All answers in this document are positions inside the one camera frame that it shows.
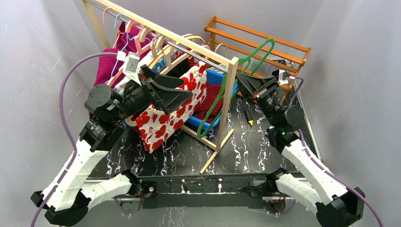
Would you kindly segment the white red poppy garment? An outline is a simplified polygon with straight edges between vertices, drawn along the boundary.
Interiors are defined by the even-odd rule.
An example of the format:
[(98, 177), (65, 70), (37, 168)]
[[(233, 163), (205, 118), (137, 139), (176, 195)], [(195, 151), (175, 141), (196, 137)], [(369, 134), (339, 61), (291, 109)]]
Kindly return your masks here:
[(165, 114), (150, 105), (136, 119), (142, 142), (149, 153), (160, 147), (176, 130), (178, 130), (194, 113), (195, 109), (206, 98), (207, 65), (196, 63), (181, 76), (184, 84), (178, 89), (191, 91), (192, 97), (181, 104), (174, 112)]

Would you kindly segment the cream wooden hanger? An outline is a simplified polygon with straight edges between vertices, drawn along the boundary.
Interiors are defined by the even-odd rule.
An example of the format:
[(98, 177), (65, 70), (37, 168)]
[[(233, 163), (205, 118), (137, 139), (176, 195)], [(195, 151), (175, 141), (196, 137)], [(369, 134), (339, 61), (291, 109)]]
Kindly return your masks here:
[[(190, 56), (189, 53), (186, 53), (183, 50), (178, 50), (179, 46), (179, 42), (175, 42), (175, 44), (177, 45), (176, 47), (174, 47), (171, 44), (166, 45), (165, 47), (161, 46), (161, 41), (164, 41), (165, 38), (158, 38), (157, 41), (153, 41), (150, 44), (151, 47), (151, 53), (154, 57), (153, 62), (150, 63), (150, 65), (148, 67), (150, 67), (151, 69), (153, 68), (153, 66), (156, 64), (156, 62), (158, 60), (160, 60), (163, 56), (166, 57), (166, 63), (167, 66), (165, 69), (163, 69), (160, 73), (167, 73), (169, 72), (172, 68), (174, 68), (177, 64), (179, 64), (180, 62), (182, 62), (184, 59), (188, 58)], [(175, 58), (175, 56), (180, 53), (180, 52), (184, 52), (185, 54), (183, 54), (182, 56), (180, 56), (178, 59), (176, 59), (175, 61), (173, 61), (173, 59)]]

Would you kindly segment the red polka dot skirt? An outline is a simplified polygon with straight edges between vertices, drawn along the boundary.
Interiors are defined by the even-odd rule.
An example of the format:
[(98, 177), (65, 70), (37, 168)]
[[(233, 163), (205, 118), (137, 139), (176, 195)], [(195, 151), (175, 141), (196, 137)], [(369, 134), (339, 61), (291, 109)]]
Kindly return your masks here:
[(192, 116), (200, 119), (201, 121), (206, 117), (207, 112), (211, 109), (212, 112), (207, 118), (206, 122), (211, 123), (214, 121), (215, 117), (220, 113), (223, 105), (223, 98), (219, 99), (217, 104), (212, 107), (214, 101), (216, 100), (220, 90), (221, 84), (211, 85), (206, 83), (206, 97), (205, 99), (196, 106)]

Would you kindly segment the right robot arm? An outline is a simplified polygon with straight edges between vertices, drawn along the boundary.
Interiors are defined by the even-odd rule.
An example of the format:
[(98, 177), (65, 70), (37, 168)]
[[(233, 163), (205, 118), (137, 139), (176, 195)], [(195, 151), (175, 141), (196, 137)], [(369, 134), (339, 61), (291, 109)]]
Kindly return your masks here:
[(243, 98), (256, 101), (270, 128), (266, 136), (286, 159), (291, 161), (308, 180), (303, 183), (283, 168), (266, 176), (261, 186), (249, 187), (249, 191), (266, 189), (273, 196), (281, 193), (291, 196), (316, 215), (322, 227), (349, 227), (363, 217), (364, 193), (357, 188), (343, 185), (332, 172), (309, 151), (303, 134), (299, 132), (304, 112), (296, 105), (280, 106), (275, 96), (279, 86), (275, 77), (258, 78), (246, 73), (236, 74)]

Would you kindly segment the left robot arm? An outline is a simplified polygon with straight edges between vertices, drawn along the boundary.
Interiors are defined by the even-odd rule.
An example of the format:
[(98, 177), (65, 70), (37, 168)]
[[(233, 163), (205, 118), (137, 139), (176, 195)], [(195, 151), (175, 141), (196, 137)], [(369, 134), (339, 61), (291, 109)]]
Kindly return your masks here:
[(181, 89), (183, 79), (170, 77), (141, 66), (138, 80), (129, 80), (122, 94), (107, 84), (94, 86), (84, 104), (92, 117), (80, 132), (73, 152), (54, 182), (36, 191), (31, 201), (45, 210), (49, 223), (71, 227), (80, 222), (94, 206), (119, 195), (139, 197), (143, 183), (130, 170), (93, 185), (85, 181), (125, 132), (122, 121), (153, 105), (170, 114), (192, 97)]

